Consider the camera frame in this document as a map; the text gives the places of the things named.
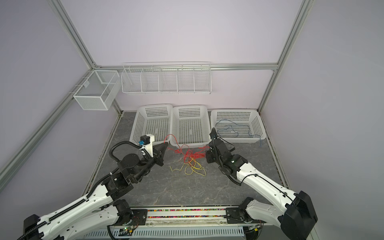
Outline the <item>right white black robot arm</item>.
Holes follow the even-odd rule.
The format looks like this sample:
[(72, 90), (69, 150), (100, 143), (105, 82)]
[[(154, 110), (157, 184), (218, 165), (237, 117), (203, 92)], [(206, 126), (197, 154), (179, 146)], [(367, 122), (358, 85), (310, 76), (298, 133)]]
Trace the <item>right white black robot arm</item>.
[(209, 142), (206, 160), (209, 164), (218, 164), (221, 173), (236, 185), (247, 185), (269, 201), (269, 204), (263, 204), (246, 198), (239, 205), (241, 215), (238, 221), (260, 220), (279, 227), (290, 240), (307, 239), (318, 221), (312, 199), (307, 193), (296, 193), (279, 185), (247, 159), (233, 154), (219, 138)]

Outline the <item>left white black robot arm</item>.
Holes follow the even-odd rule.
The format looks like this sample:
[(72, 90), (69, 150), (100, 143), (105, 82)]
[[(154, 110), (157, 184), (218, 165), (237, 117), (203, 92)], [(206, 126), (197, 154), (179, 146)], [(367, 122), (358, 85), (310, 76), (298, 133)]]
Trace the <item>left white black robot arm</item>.
[(21, 240), (69, 240), (106, 226), (140, 225), (122, 196), (142, 181), (154, 165), (163, 166), (168, 143), (139, 145), (122, 141), (111, 147), (117, 168), (102, 177), (89, 192), (67, 206), (44, 216), (24, 220)]

